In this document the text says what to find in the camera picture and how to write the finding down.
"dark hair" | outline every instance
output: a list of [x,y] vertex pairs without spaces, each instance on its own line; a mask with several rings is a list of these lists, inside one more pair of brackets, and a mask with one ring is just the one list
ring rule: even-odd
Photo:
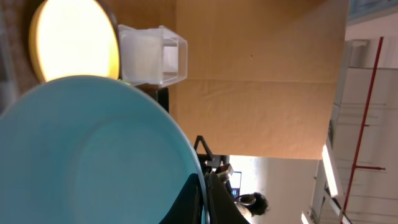
[[246,208],[251,212],[252,216],[265,214],[268,211],[266,197],[258,192],[254,192],[252,195],[256,198],[256,201],[252,205],[247,205]]

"white wall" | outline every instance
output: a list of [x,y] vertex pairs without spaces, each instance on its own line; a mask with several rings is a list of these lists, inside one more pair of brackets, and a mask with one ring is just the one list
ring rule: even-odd
[[318,161],[231,156],[230,163],[242,172],[241,194],[256,191],[269,201],[270,211],[252,223],[301,223],[301,211],[311,204]]

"fluorescent light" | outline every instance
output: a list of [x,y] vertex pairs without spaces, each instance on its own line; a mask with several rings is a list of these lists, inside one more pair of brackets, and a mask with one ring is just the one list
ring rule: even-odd
[[310,217],[304,212],[301,212],[301,222],[303,224],[312,224]]
[[333,153],[331,151],[331,144],[329,138],[326,140],[326,144],[322,150],[322,161],[326,172],[326,179],[329,185],[329,191],[331,197],[336,197],[343,194],[340,179],[337,173],[337,166]]
[[352,224],[351,221],[347,218],[346,215],[343,215],[343,220],[342,220],[342,222],[343,222],[344,224]]

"white plastic container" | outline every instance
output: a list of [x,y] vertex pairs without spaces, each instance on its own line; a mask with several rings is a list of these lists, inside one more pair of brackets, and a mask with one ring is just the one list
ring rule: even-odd
[[187,77],[187,41],[164,26],[137,30],[118,25],[124,81],[168,86]]

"red pipe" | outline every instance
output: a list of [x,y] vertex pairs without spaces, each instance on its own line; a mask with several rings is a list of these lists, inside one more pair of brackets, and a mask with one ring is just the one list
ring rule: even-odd
[[355,169],[386,170],[386,168],[384,168],[384,167],[369,167],[369,166],[356,166]]
[[366,117],[368,115],[369,104],[370,104],[370,101],[371,101],[371,95],[372,95],[372,91],[373,91],[374,78],[376,77],[376,70],[377,70],[377,65],[379,64],[379,57],[380,57],[381,46],[383,45],[383,39],[384,39],[383,37],[380,37],[379,46],[377,47],[376,59],[374,60],[371,83],[369,85],[368,97],[366,98],[366,104],[365,104],[365,111],[363,113],[361,129],[359,131],[358,142],[356,144],[353,168],[351,169],[351,175],[349,177],[348,188],[347,188],[347,193],[346,193],[346,199],[344,201],[343,212],[345,212],[345,210],[347,208],[349,193],[351,192],[351,186],[353,184],[355,168],[358,168],[358,166],[356,165],[356,161],[358,160],[359,148],[361,147],[363,129],[365,127],[365,121],[366,121]]

